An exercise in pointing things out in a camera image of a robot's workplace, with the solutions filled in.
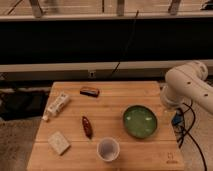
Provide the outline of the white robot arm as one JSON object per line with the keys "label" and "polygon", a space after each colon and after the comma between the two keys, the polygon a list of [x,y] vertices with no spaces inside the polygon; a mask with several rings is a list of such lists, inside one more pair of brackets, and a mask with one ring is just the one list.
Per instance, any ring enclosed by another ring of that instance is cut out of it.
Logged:
{"label": "white robot arm", "polygon": [[201,61],[192,61],[171,68],[165,74],[160,99],[170,109],[178,108],[187,97],[213,115],[213,87],[205,82],[208,68]]}

